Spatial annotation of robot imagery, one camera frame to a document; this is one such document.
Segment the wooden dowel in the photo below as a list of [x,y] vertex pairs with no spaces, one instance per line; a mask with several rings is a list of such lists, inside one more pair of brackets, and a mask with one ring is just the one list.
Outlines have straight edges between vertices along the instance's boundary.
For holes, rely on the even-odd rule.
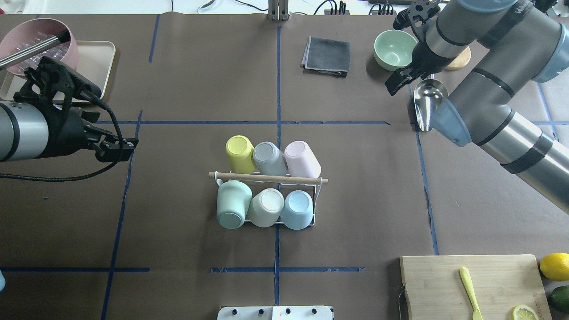
[[[215,172],[210,172],[209,178],[215,179]],[[239,174],[239,173],[221,173],[221,172],[217,173],[217,179],[297,183],[297,184],[320,184],[320,178],[282,177],[279,175]],[[328,179],[322,178],[322,184],[328,184]]]

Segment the white floor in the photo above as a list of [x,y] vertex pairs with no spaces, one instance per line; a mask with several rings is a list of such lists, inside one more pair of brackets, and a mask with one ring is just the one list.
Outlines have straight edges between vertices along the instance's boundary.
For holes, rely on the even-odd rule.
[[[242,0],[261,9],[267,8],[267,0]],[[198,14],[199,8],[209,0],[0,0],[0,8],[7,14],[161,14],[174,10],[185,14]],[[313,14],[320,0],[289,0],[291,12]],[[366,15],[371,8],[367,1],[346,0],[350,14]],[[318,14],[324,14],[329,9],[325,4]],[[569,10],[559,0],[554,7],[563,17],[569,16]],[[258,10],[242,5],[235,0],[215,0],[207,8],[199,10],[200,14],[248,14]]]

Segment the pink bowl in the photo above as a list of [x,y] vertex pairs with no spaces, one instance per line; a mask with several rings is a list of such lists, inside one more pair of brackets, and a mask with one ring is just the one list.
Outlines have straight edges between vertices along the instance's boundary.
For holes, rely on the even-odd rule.
[[[16,47],[20,44],[32,42],[38,31],[44,34],[56,35],[65,29],[69,30],[69,27],[67,27],[63,22],[55,19],[39,18],[26,21],[8,32],[4,37],[4,40],[0,42],[0,59],[16,53],[18,51]],[[63,44],[68,49],[67,53],[63,58],[61,58],[61,62],[75,69],[79,62],[79,49],[77,48],[77,42],[75,41],[71,30],[69,31],[69,34],[71,36],[71,41]],[[24,77],[23,73],[19,73],[17,65],[6,68],[6,70],[14,75]]]

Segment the robotic arm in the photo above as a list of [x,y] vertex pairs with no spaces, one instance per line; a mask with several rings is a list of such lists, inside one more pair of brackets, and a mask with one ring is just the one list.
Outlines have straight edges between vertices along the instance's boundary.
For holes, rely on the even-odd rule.
[[488,54],[434,112],[433,127],[458,146],[474,142],[569,213],[569,149],[507,105],[529,80],[549,81],[569,66],[569,31],[529,0],[454,0],[431,20],[438,2],[415,1],[397,16],[394,28],[410,26],[419,42],[388,91],[442,71],[478,40]]
[[[111,164],[93,174],[73,178],[38,178],[0,174],[13,178],[45,182],[82,180],[128,161],[138,140],[122,137],[112,110],[99,97],[101,90],[65,64],[42,57],[37,69],[25,70],[27,82],[14,95],[14,102],[0,101],[0,162],[22,159],[59,157],[81,149],[95,151],[100,162]],[[62,106],[53,103],[62,92]],[[117,136],[92,124],[99,112],[73,107],[73,98],[86,100],[109,112]]]

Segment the yellow cup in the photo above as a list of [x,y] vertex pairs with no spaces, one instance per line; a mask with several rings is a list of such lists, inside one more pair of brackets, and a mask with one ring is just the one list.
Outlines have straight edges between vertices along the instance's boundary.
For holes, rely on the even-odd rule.
[[257,165],[253,160],[253,145],[244,136],[233,136],[225,144],[229,167],[234,173],[250,174]]

